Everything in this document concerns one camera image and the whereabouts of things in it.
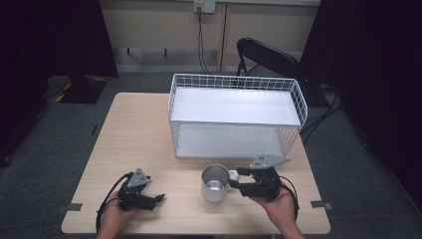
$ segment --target wire basket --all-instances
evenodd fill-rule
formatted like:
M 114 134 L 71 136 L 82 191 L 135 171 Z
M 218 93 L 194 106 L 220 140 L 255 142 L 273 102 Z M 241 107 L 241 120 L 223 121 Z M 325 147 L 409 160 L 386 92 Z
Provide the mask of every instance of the wire basket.
M 286 157 L 307 116 L 294 79 L 173 76 L 168 118 L 176 157 Z

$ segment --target black cable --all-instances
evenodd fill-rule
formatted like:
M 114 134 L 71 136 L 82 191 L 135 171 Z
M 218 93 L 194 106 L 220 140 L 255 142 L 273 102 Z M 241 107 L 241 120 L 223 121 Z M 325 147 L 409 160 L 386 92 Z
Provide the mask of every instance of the black cable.
M 202 39 L 202 18 L 201 18 L 201 12 L 202 9 L 200 7 L 196 8 L 198 12 L 198 21 L 199 21 L 199 32 L 198 32 L 198 58 L 199 58 L 199 66 L 202 69 L 202 72 L 208 75 L 212 75 L 205 64 L 205 58 L 204 58 L 204 43 Z
M 66 81 L 65 81 L 65 83 L 63 84 L 63 86 L 62 86 L 62 87 L 60 87 L 60 88 L 59 88 L 57 91 L 55 91 L 54 93 L 52 93 L 52 94 L 50 94 L 50 95 L 48 95 L 48 96 L 44 97 L 44 98 L 43 98 L 43 100 L 46 100 L 46 99 L 48 99 L 48 98 L 50 98 L 50 97 L 53 97 L 53 96 L 55 96 L 56 94 L 58 94 L 59 92 L 61 92 L 63 89 L 65 89 L 65 88 L 66 88 L 66 86 L 68 85 L 68 83 L 69 83 L 70 79 L 71 79 L 71 77 L 70 77 L 70 76 L 68 76 L 68 78 L 66 79 Z
M 97 211 L 97 221 L 96 221 L 96 229 L 97 233 L 100 231 L 100 227 L 102 226 L 102 217 L 103 213 L 105 212 L 106 205 L 109 203 L 108 199 L 111 196 L 111 194 L 114 192 L 114 189 L 118 186 L 118 184 L 124 180 L 126 177 L 130 177 L 133 175 L 133 172 L 127 173 L 124 176 L 122 176 L 111 188 L 109 193 L 106 195 L 105 200 L 103 201 L 102 205 L 100 206 L 100 209 Z
M 292 184 L 292 182 L 290 180 L 288 180 L 286 177 L 280 176 L 280 178 L 286 180 L 293 188 L 293 191 L 287 187 L 286 185 L 282 184 L 282 187 L 285 188 L 286 190 L 288 190 L 290 192 L 290 194 L 293 197 L 293 202 L 295 203 L 295 219 L 298 219 L 298 214 L 299 214 L 299 200 L 298 200 L 298 193 L 296 192 L 295 186 Z

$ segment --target black chair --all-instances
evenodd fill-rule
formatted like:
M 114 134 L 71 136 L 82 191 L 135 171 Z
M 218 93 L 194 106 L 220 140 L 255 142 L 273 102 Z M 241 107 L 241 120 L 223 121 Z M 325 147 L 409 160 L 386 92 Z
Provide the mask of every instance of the black chair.
M 296 79 L 308 105 L 327 105 L 326 99 L 320 94 L 319 89 L 313 89 L 308 84 L 308 80 L 301 70 L 300 63 L 291 55 L 252 38 L 240 39 L 237 43 L 237 49 L 240 57 L 237 76 L 240 76 L 243 71 L 243 76 L 245 77 Z M 257 65 L 248 71 L 245 58 Z M 246 86 L 241 81 L 236 82 L 236 84 L 238 88 L 254 88 L 254 86 Z

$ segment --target metal cup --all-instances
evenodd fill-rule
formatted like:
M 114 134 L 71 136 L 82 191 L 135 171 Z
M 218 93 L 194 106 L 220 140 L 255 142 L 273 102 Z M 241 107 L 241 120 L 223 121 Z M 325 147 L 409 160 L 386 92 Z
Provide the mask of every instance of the metal cup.
M 208 165 L 202 171 L 202 195 L 210 202 L 224 199 L 229 187 L 229 170 L 220 164 Z

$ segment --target hand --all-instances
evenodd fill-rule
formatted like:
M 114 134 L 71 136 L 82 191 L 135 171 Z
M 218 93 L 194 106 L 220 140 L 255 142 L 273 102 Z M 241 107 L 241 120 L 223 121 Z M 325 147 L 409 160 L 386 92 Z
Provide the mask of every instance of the hand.
M 270 220 L 286 239 L 305 238 L 296 224 L 295 202 L 287 189 L 280 187 L 279 196 L 272 201 L 261 197 L 251 197 L 251 199 L 266 210 Z
M 127 221 L 136 215 L 140 209 L 121 210 L 118 205 L 117 192 L 114 192 L 105 206 L 102 226 L 97 235 L 98 239 L 115 238 L 123 230 Z

